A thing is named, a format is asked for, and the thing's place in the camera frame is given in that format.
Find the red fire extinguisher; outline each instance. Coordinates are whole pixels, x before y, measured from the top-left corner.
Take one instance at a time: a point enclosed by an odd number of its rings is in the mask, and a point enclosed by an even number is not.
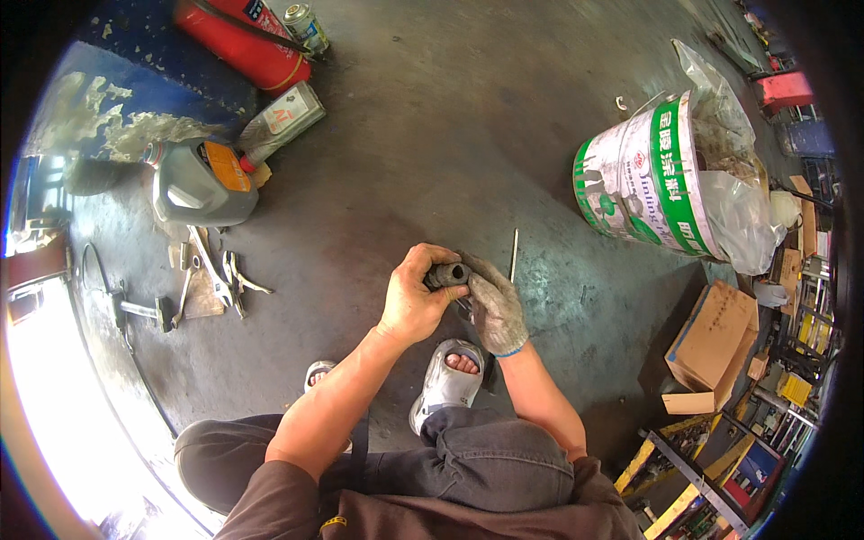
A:
[[[308,80],[312,72],[300,53],[303,46],[291,41],[264,0],[180,0],[175,22],[271,96]]]

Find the forearm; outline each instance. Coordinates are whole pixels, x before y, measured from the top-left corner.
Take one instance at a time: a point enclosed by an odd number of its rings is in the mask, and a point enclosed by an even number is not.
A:
[[[531,342],[498,362],[516,415],[549,431],[567,451],[569,461],[588,455],[579,414],[558,390]]]
[[[315,481],[339,455],[406,346],[376,328],[285,413],[265,461],[287,461]]]

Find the blue glove cuff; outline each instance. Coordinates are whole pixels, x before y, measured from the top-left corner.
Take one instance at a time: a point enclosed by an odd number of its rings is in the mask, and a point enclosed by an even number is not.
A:
[[[525,346],[525,345],[522,344],[521,346],[519,346],[518,349],[516,349],[516,350],[513,351],[512,353],[507,353],[507,354],[496,354],[496,355],[495,355],[495,358],[507,358],[508,356],[513,356],[514,354],[516,354],[516,353],[518,353],[519,351],[521,351],[521,350],[522,350],[522,347],[524,347],[524,346]]]

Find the red jack stand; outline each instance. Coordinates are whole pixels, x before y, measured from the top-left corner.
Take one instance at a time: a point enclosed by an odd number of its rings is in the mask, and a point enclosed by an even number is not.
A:
[[[756,81],[756,98],[768,117],[783,107],[813,105],[813,91],[801,72],[773,75]]]

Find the foot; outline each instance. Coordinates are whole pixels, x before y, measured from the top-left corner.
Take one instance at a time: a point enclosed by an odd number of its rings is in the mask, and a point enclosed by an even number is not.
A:
[[[451,369],[467,373],[468,375],[477,375],[480,373],[480,368],[464,354],[449,354],[444,363]]]
[[[324,376],[334,367],[336,367],[336,364],[328,360],[319,360],[313,363],[306,370],[306,380],[303,381],[303,393],[305,394],[312,390],[312,387],[320,383],[320,381],[324,379]]]
[[[420,396],[408,415],[411,430],[420,428],[444,407],[470,407],[483,381],[485,361],[480,348],[463,340],[446,340],[432,354]]]
[[[315,375],[309,378],[309,388],[318,384],[324,377],[327,376],[329,372],[317,372]]]

